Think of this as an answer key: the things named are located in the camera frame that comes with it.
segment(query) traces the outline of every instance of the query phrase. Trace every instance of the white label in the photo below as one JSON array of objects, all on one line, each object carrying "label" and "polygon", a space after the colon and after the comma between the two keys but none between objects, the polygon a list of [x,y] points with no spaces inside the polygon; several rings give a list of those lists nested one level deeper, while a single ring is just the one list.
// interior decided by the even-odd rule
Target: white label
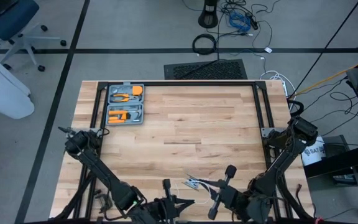
[{"label": "white label", "polygon": [[265,48],[265,51],[270,54],[270,53],[272,53],[273,50],[270,49],[270,48],[268,48],[268,47],[266,47],[266,48]]},{"label": "white label", "polygon": [[306,147],[302,152],[302,162],[304,166],[307,166],[320,161],[325,156],[326,151],[324,150],[323,139],[321,136],[318,136],[316,142],[312,146]]}]

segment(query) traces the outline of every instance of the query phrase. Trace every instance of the tool kit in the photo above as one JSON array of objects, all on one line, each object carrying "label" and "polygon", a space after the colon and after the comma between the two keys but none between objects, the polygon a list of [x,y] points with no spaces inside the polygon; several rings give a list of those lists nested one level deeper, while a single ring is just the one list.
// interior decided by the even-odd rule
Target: tool kit
[{"label": "tool kit", "polygon": [[109,87],[106,125],[143,123],[144,85],[124,83]]}]

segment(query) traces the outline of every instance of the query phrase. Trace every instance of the orange pliers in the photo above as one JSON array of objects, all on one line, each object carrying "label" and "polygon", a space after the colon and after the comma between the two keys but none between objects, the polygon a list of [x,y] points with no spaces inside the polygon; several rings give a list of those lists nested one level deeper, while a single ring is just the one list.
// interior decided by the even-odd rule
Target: orange pliers
[{"label": "orange pliers", "polygon": [[128,102],[129,100],[137,100],[138,96],[132,96],[130,94],[114,94],[113,102]]}]

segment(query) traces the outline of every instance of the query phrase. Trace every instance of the gray tool case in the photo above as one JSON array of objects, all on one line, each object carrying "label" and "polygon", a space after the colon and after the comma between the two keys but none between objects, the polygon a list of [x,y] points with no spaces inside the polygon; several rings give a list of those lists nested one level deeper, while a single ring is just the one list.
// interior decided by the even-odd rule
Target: gray tool case
[{"label": "gray tool case", "polygon": [[[140,95],[133,95],[132,89],[133,86],[141,86],[142,93]],[[116,125],[130,125],[130,124],[142,124],[143,123],[143,115],[144,115],[144,85],[136,84],[132,85],[131,83],[124,82],[122,85],[111,85],[109,87],[109,98],[108,98],[108,106],[106,112],[106,125],[108,126],[116,126]],[[121,101],[126,99],[126,95],[129,95],[127,101]],[[112,117],[117,117],[121,120],[123,114],[111,114],[114,111],[128,111],[126,113],[127,119],[123,123],[111,123],[109,120]]]}]

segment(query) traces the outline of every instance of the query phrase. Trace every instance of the chair wheel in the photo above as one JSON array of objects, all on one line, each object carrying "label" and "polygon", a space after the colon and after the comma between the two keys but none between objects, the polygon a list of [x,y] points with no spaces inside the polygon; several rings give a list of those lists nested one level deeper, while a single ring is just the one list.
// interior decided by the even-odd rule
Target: chair wheel
[{"label": "chair wheel", "polygon": [[42,31],[44,31],[44,32],[48,31],[48,27],[45,26],[45,25],[41,25],[41,29],[42,29]]},{"label": "chair wheel", "polygon": [[42,65],[39,65],[39,66],[38,66],[38,71],[40,71],[40,72],[45,71],[45,67],[42,66]]},{"label": "chair wheel", "polygon": [[63,47],[67,46],[67,42],[65,40],[61,40],[60,41],[60,45],[62,45]]},{"label": "chair wheel", "polygon": [[6,70],[12,69],[12,67],[10,65],[8,65],[8,64],[3,64],[3,66],[4,66],[4,68],[6,68]]}]

